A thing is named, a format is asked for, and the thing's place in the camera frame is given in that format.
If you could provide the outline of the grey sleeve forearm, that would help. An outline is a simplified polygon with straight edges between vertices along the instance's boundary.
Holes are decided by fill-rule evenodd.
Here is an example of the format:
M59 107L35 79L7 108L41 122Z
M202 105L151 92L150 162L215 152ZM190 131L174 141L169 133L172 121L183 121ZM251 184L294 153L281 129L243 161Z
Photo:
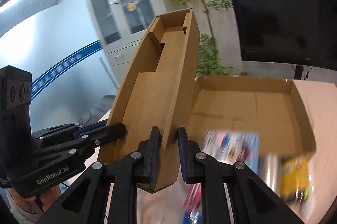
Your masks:
M43 212L36 204L36 196L22 198L14 189L6 190L10 211L19 223L36 223Z

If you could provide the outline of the person's left hand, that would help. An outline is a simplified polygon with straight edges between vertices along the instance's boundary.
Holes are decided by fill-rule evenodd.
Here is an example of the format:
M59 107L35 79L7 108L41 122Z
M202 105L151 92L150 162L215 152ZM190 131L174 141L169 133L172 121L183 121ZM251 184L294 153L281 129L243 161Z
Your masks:
M30 198L22 198L14 189L7 189L7 193L12 197L14 203L22 209L32 209L32 205L35 204L37 196ZM42 192L38 198L42 202L42 210L46 211L60 196L59 185L49 188Z

